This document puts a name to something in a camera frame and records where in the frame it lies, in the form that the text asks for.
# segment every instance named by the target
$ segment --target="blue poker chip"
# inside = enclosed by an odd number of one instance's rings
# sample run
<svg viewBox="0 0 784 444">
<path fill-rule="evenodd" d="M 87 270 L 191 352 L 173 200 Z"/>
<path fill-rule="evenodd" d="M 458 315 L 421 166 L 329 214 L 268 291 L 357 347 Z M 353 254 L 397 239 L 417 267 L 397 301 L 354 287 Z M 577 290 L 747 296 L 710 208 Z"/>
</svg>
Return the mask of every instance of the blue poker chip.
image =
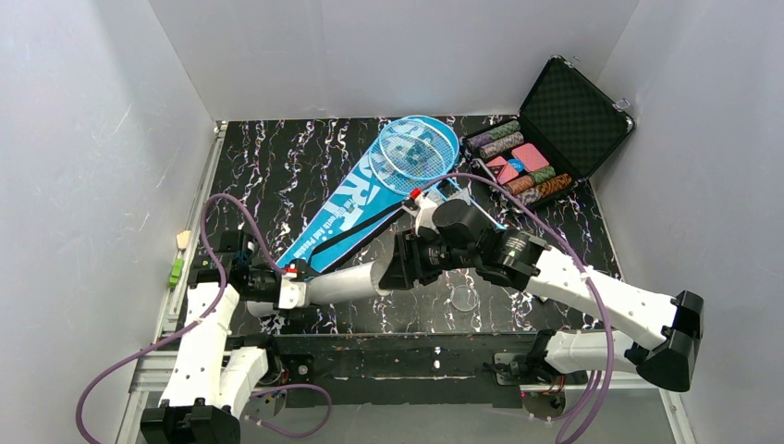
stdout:
<svg viewBox="0 0 784 444">
<path fill-rule="evenodd" d="M 515 168 L 515 171 L 518 173 L 522 172 L 522 170 L 525 168 L 525 165 L 523 165 L 522 162 L 517 159 L 509 159 L 509 164 L 512 165 L 512 167 Z"/>
</svg>

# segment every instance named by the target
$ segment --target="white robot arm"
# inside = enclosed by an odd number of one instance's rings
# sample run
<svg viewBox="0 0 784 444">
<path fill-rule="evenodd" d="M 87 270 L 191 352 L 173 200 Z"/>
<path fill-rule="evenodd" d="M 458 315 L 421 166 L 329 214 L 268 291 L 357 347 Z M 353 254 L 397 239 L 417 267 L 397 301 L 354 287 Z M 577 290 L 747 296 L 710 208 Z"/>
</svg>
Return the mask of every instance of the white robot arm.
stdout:
<svg viewBox="0 0 784 444">
<path fill-rule="evenodd" d="M 249 238 L 240 231 L 226 232 L 218 252 L 233 256 L 227 265 L 229 286 L 215 313 L 183 336 L 159 406 L 142 416 L 141 431 L 148 443 L 239 442 L 237 418 L 252 388 L 280 370 L 273 353 L 262 344 L 237 348 L 222 365 L 228 322 L 239 302 L 247 302 L 257 316 L 292 312 L 387 295 L 411 289 L 415 283 L 428 285 L 456 268 L 474 268 L 495 285 L 528 291 L 601 318 L 585 284 L 590 276 L 617 329 L 613 332 L 615 369 L 636 373 L 662 389 L 691 387 L 703 335 L 700 296 L 688 291 L 676 297 L 653 293 L 591 269 L 583 275 L 569 256 L 544 240 L 518 229 L 499 228 L 460 200 L 420 204 L 416 209 L 420 210 L 417 227 L 396 235 L 388 257 L 321 276 L 301 260 L 289 265 L 283 276 L 266 265 L 251 265 Z M 194 316 L 214 298 L 216 281 L 213 269 L 191 269 L 186 323 L 197 320 Z M 604 331 L 549 330 L 539 331 L 530 351 L 495 371 L 514 384 L 515 378 L 554 378 L 604 370 L 606 365 Z"/>
</svg>

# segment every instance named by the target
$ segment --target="tabletop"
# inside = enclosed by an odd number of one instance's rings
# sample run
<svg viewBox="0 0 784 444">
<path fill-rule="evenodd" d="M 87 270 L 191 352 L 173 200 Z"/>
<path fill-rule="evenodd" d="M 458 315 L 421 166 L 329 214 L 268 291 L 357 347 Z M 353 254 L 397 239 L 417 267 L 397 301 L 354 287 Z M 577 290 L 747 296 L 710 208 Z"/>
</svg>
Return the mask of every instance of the tabletop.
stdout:
<svg viewBox="0 0 784 444">
<path fill-rule="evenodd" d="M 439 117 L 460 137 L 509 116 Z M 255 215 L 274 257 L 300 235 L 330 193 L 360 159 L 378 132 L 394 119 L 331 118 L 229 122 L 223 152 L 216 166 L 212 193 L 226 192 L 242 200 Z M 468 166 L 460 160 L 458 170 Z M 466 183 L 475 202 L 510 227 L 543 237 L 532 220 L 504 209 L 486 185 Z M 618 264 L 599 206 L 589 183 L 535 213 L 563 236 L 583 261 L 615 278 Z M 392 245 L 393 233 L 410 226 L 405 215 L 353 256 L 347 266 L 371 261 Z M 220 203 L 208 218 L 211 240 L 217 233 L 242 225 L 239 213 Z M 472 284 L 475 308 L 463 312 L 450 300 L 452 289 Z M 258 319 L 244 307 L 235 311 L 233 334 L 339 333 L 473 333 L 536 331 L 544 328 L 596 328 L 592 317 L 565 304 L 542 302 L 527 292 L 495 287 L 471 270 L 445 273 L 437 282 L 413 290 L 396 290 L 385 297 L 306 309 L 301 319 L 280 316 Z"/>
</svg>

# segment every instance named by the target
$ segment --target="open case lid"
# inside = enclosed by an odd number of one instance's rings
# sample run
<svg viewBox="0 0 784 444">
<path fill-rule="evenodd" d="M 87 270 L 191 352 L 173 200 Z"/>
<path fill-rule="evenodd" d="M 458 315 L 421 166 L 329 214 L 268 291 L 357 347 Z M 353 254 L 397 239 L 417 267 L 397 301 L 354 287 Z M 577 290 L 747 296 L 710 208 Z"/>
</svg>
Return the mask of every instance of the open case lid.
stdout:
<svg viewBox="0 0 784 444">
<path fill-rule="evenodd" d="M 525 98 L 520 122 L 523 134 L 533 127 L 550 142 L 575 179 L 591 176 L 634 129 L 631 116 L 558 55 Z"/>
</svg>

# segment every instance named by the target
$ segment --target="gray wall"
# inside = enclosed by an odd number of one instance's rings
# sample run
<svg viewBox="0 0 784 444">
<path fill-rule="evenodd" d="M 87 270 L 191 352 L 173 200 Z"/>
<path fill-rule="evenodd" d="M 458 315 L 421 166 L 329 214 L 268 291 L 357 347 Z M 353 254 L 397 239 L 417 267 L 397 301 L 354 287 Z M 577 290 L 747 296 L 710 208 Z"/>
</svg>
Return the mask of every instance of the gray wall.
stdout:
<svg viewBox="0 0 784 444">
<path fill-rule="evenodd" d="M 781 442 L 784 5 L 643 0 L 600 86 L 640 126 L 597 178 L 626 279 L 706 300 L 701 443 Z"/>
<path fill-rule="evenodd" d="M 151 0 L 216 119 L 516 111 L 552 54 L 596 79 L 636 0 Z"/>
<path fill-rule="evenodd" d="M 213 124 L 146 0 L 0 6 L 4 442 L 77 443 L 101 370 L 153 338 Z M 114 442 L 128 366 L 88 400 Z"/>
</svg>

